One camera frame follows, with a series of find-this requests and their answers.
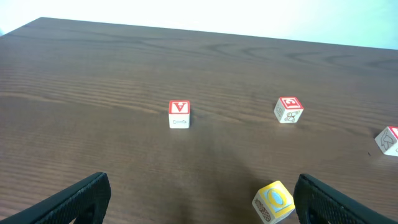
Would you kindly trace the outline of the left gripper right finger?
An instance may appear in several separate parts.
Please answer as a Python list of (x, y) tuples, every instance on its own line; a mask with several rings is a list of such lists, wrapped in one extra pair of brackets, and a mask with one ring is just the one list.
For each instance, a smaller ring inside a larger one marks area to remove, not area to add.
[(300, 174), (294, 204), (301, 224), (397, 224), (309, 174)]

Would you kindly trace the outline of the red letter I block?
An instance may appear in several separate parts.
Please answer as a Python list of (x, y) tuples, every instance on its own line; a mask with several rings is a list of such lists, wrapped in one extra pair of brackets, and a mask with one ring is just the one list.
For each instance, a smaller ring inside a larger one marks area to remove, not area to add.
[(374, 140), (383, 154), (398, 156), (397, 126), (387, 126), (374, 138)]

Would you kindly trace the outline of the red letter A block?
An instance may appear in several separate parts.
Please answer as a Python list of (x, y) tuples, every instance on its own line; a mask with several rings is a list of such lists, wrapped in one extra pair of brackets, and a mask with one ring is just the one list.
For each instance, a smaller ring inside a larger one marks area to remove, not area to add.
[(190, 127), (190, 101), (171, 100), (169, 102), (170, 129), (188, 129)]

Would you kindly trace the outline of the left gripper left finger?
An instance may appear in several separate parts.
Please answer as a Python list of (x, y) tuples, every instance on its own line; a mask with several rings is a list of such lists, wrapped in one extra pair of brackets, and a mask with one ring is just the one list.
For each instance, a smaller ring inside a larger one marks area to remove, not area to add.
[(1, 224), (102, 224), (111, 198), (106, 173), (97, 172), (55, 195), (1, 220)]

